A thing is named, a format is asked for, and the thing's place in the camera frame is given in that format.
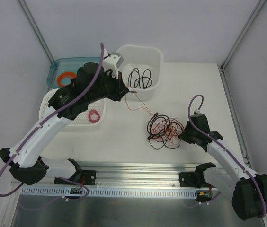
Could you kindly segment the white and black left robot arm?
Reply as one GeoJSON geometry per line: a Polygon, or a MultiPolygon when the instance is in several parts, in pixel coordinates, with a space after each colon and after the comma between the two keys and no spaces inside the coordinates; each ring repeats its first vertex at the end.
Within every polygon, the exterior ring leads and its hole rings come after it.
{"type": "Polygon", "coordinates": [[[118,67],[109,63],[89,62],[80,67],[71,83],[57,89],[48,102],[43,117],[12,148],[2,148],[0,157],[16,180],[33,185],[45,177],[55,184],[81,183],[83,170],[74,159],[51,160],[41,153],[52,139],[90,104],[102,100],[121,101],[129,92],[118,67]]]}

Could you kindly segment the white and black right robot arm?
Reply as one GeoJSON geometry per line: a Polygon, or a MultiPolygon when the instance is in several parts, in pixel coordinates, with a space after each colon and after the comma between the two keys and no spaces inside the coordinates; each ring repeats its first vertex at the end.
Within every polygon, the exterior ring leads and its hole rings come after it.
{"type": "Polygon", "coordinates": [[[258,174],[240,161],[221,134],[210,131],[207,117],[194,113],[189,117],[180,139],[200,146],[224,169],[224,173],[213,163],[196,166],[192,173],[181,174],[180,181],[190,187],[201,188],[212,185],[231,199],[232,207],[242,220],[262,218],[267,214],[267,175],[258,174]]]}

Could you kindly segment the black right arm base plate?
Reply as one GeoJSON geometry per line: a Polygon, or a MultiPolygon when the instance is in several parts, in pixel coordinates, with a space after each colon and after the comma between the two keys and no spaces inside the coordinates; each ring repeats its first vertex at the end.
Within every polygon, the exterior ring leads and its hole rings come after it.
{"type": "Polygon", "coordinates": [[[202,187],[201,175],[196,172],[180,172],[179,173],[179,184],[180,187],[202,187]]]}

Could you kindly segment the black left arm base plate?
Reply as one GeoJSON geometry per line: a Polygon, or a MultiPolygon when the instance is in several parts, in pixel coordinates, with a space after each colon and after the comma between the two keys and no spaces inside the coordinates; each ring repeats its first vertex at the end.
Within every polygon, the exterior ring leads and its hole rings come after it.
{"type": "Polygon", "coordinates": [[[60,185],[95,185],[96,183],[95,170],[77,170],[73,176],[69,178],[55,178],[54,184],[60,185]]]}

